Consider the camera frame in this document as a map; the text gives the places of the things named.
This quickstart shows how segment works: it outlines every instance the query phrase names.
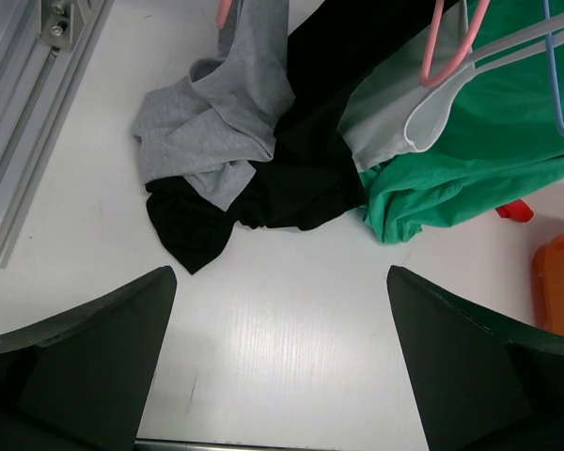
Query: pile of clothes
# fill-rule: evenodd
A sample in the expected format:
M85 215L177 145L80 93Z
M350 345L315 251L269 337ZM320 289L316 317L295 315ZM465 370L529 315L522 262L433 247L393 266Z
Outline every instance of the pile of clothes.
M492 3L475 48L542 21L529 2ZM381 241L407 241L564 177L545 54L419 85L434 4L325 0L288 36L289 0L234 0L218 56L147 94L133 134L149 217L188 272L237 221L310 230L359 208ZM445 1L435 64L475 6Z

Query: red fabric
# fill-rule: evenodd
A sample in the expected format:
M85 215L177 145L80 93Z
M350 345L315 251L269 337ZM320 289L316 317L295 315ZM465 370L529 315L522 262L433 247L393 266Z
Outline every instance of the red fabric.
M511 219L517 223L527 223L535 216L533 210L522 199L514 200L502 207L497 207L495 210L502 218Z

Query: pink hanger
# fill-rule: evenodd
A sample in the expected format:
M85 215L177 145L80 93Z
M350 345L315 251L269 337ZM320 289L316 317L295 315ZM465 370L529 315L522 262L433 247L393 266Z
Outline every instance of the pink hanger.
M233 0L219 0L219 8L217 9L217 18L215 23L217 28L220 30L226 24L227 15L229 14L229 9L232 7Z
M439 73L430 77L432 57L434 56L434 48L436 47L436 39L439 34L439 27L441 26L441 17L443 16L443 6L445 0L436 0L434 6L434 14L432 15L431 31L429 33L429 40L426 43L426 50L424 51L424 59L422 60L422 70L420 72L420 84L424 87L434 87L444 82L451 73L460 66L463 59L466 58L470 47L477 37L478 30L482 25L482 20L485 17L487 8L491 0L480 0L478 2L477 10L474 12L472 22L468 25L468 32L464 38L462 45Z

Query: blue hanger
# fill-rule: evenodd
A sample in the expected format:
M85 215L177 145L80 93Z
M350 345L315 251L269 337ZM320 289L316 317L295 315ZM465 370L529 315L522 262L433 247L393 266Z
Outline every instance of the blue hanger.
M545 19L552 17L549 9L549 0L543 0L543 11ZM552 91L554 94L554 116L556 118L557 131L564 136L564 115L562 113L562 99L560 97L560 85L557 81L556 68L556 52L554 45L554 35L549 33L545 35L545 48L547 50L547 59L549 61L549 76L552 82Z

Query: orange container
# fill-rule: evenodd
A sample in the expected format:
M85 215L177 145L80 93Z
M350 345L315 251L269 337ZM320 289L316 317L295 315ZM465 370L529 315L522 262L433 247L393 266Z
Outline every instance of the orange container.
M564 335L564 235L537 251L532 270L537 325Z

